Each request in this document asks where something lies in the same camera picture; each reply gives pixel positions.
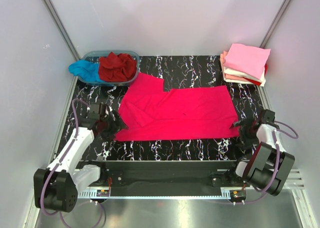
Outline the magenta t shirt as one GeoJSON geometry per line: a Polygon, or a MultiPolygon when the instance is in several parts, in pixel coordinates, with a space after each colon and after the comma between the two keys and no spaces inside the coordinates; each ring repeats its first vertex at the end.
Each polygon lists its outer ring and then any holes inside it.
{"type": "Polygon", "coordinates": [[[220,139],[239,136],[226,86],[164,90],[164,80],[139,73],[119,110],[127,129],[117,141],[220,139]]]}

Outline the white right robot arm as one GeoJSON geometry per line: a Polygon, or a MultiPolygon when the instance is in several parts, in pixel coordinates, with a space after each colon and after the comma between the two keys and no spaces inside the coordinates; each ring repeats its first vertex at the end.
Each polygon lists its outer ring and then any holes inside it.
{"type": "Polygon", "coordinates": [[[277,196],[295,162],[295,157],[285,151],[280,134],[298,139],[298,133],[276,121],[275,112],[269,109],[263,109],[256,119],[234,122],[230,129],[238,130],[241,150],[254,147],[255,152],[248,162],[240,161],[227,173],[229,184],[238,186],[245,181],[258,192],[277,196]]]}

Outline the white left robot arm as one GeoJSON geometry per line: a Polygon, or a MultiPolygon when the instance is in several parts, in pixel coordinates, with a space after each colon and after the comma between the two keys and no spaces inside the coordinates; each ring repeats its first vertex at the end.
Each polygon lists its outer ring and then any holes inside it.
{"type": "Polygon", "coordinates": [[[33,175],[34,202],[37,208],[51,216],[59,211],[71,212],[78,195],[90,184],[104,185],[108,174],[101,165],[90,162],[80,171],[77,165],[86,149],[98,137],[112,140],[127,129],[116,110],[104,103],[90,105],[86,117],[75,117],[75,128],[59,155],[33,175]]]}

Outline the folded red t shirt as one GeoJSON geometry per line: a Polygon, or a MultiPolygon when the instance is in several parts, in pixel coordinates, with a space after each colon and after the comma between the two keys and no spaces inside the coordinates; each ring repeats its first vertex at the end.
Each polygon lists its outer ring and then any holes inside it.
{"type": "Polygon", "coordinates": [[[264,66],[264,69],[263,69],[263,73],[261,75],[261,77],[259,79],[250,79],[250,78],[245,78],[247,81],[251,82],[252,84],[254,85],[258,85],[258,86],[264,86],[265,85],[265,82],[266,82],[266,73],[267,73],[267,70],[268,70],[268,65],[265,64],[264,66]]]}

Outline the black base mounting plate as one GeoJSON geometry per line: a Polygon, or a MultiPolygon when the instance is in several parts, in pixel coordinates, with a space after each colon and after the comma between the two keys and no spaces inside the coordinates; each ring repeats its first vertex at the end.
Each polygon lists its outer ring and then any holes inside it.
{"type": "Polygon", "coordinates": [[[232,161],[102,161],[100,178],[90,184],[98,198],[229,199],[248,187],[232,161]]]}

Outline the folded white t shirt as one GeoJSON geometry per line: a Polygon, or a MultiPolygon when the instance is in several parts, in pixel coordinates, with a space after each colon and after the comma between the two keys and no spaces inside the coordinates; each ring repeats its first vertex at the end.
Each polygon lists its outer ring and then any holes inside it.
{"type": "Polygon", "coordinates": [[[229,83],[250,84],[250,85],[257,85],[262,87],[266,83],[265,72],[263,72],[261,77],[257,79],[246,73],[236,71],[231,68],[227,68],[223,66],[222,74],[223,74],[223,79],[229,83]]]}

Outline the dark red t shirt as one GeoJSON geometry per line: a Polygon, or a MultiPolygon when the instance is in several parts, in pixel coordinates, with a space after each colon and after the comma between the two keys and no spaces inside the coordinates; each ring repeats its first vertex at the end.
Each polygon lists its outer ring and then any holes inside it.
{"type": "Polygon", "coordinates": [[[99,76],[108,82],[131,80],[137,71],[137,61],[129,54],[116,55],[111,52],[107,57],[99,58],[99,76]]]}

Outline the cyan blue t shirt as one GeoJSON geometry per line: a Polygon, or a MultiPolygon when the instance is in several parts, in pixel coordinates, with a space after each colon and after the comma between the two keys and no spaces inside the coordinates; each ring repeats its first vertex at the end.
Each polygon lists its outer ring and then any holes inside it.
{"type": "Polygon", "coordinates": [[[86,60],[79,60],[72,63],[68,67],[68,71],[74,76],[78,76],[84,83],[88,84],[104,84],[104,81],[99,76],[99,63],[92,63],[86,60]]]}

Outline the folded pink t shirt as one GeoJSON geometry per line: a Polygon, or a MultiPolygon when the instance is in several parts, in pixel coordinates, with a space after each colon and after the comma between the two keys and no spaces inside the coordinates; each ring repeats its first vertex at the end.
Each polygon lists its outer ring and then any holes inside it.
{"type": "Polygon", "coordinates": [[[225,66],[259,79],[264,71],[270,52],[271,49],[234,43],[225,57],[225,66]]]}

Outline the folded salmon t shirt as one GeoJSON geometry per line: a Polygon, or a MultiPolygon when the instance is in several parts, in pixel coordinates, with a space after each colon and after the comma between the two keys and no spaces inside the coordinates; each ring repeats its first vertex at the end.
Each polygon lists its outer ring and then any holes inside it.
{"type": "Polygon", "coordinates": [[[223,53],[220,54],[220,64],[221,64],[223,79],[229,83],[252,84],[251,82],[245,79],[246,77],[245,73],[241,71],[233,70],[232,68],[225,66],[226,64],[225,57],[227,56],[227,54],[228,54],[227,51],[223,51],[223,53]]]}

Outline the blue plastic basket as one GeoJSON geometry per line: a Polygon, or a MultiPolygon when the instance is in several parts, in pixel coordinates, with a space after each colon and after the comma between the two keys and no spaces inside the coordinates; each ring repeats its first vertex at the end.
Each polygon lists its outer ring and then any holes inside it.
{"type": "Polygon", "coordinates": [[[140,71],[140,57],[133,51],[92,51],[78,64],[78,80],[91,86],[129,86],[140,71]]]}

